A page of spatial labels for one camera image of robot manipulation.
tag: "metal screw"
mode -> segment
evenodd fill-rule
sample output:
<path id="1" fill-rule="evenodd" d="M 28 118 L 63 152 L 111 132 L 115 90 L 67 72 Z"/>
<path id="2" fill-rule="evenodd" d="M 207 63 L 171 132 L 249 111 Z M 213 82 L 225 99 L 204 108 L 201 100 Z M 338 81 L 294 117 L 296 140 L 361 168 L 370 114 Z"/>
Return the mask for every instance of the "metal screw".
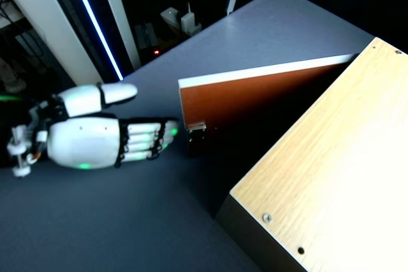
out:
<path id="1" fill-rule="evenodd" d="M 264 213 L 262 215 L 262 220 L 265 223 L 270 223 L 272 221 L 272 216 L 270 215 L 270 213 Z"/>

